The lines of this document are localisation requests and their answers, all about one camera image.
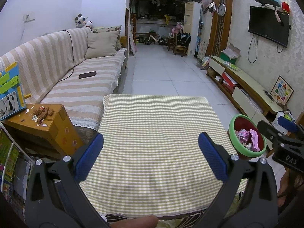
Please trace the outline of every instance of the black phone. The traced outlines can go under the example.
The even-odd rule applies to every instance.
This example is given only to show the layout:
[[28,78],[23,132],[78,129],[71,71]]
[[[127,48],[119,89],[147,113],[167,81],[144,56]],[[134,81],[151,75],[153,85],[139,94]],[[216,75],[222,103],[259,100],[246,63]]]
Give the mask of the black phone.
[[92,77],[92,76],[95,76],[95,75],[96,75],[96,71],[80,74],[78,78],[82,79],[82,78]]

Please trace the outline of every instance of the sofa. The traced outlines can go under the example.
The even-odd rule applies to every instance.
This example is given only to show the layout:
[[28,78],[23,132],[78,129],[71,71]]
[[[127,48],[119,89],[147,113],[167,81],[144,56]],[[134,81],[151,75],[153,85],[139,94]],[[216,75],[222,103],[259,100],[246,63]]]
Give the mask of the sofa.
[[[104,112],[103,97],[114,92],[128,60],[126,48],[116,55],[85,59],[89,33],[88,27],[51,33],[0,58],[1,71],[18,62],[23,93],[32,95],[25,102],[64,105],[84,143],[95,137]],[[78,78],[93,71],[94,77]]]

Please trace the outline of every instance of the cable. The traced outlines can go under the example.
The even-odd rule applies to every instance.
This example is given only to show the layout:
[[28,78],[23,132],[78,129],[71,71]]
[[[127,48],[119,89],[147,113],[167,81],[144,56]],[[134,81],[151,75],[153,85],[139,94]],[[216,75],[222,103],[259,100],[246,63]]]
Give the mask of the cable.
[[284,47],[282,48],[281,51],[279,51],[279,44],[278,44],[278,46],[277,46],[277,53],[281,53],[283,51],[283,49],[284,49]]
[[62,79],[62,80],[59,80],[59,81],[64,81],[64,80],[66,80],[67,78],[69,78],[73,73],[74,73],[74,68],[75,68],[75,60],[74,60],[74,50],[73,50],[73,42],[72,42],[72,37],[71,37],[71,34],[69,33],[69,32],[67,32],[68,34],[69,34],[69,36],[70,36],[70,39],[71,39],[71,44],[72,44],[72,55],[73,55],[73,71],[72,71],[72,73],[68,76],[68,77],[66,77],[66,78],[64,78],[64,79]]
[[[256,56],[256,58],[255,58],[255,60],[254,60],[253,62],[251,62],[251,61],[249,60],[249,51],[250,51],[250,47],[251,47],[251,44],[252,44],[253,37],[254,37],[254,34],[253,34],[253,36],[252,36],[252,39],[251,39],[251,42],[250,42],[250,46],[249,46],[249,49],[248,49],[248,55],[247,55],[248,61],[249,61],[250,63],[255,63],[256,60],[257,60],[257,56]],[[257,49],[257,47],[258,47],[258,44],[259,44],[259,35],[257,36],[257,40],[256,40],[256,49]]]

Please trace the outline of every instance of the picture frame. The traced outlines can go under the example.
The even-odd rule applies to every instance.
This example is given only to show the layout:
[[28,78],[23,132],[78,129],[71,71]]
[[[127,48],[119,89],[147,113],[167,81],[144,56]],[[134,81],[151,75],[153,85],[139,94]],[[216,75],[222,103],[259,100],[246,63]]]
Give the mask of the picture frame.
[[214,2],[214,0],[201,0],[203,14],[205,14],[208,11],[209,4],[213,3],[213,2]]
[[273,86],[270,94],[275,99],[279,101],[282,105],[285,105],[293,94],[294,90],[292,87],[279,75],[275,85]]

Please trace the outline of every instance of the flat-screen tv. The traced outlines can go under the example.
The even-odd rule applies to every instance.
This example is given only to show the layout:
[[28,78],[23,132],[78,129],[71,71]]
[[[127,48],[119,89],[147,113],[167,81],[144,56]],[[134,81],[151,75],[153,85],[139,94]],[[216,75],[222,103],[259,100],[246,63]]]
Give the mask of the flat-screen tv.
[[251,6],[248,31],[287,48],[289,15],[278,11],[278,16],[281,22],[277,21],[273,9]]

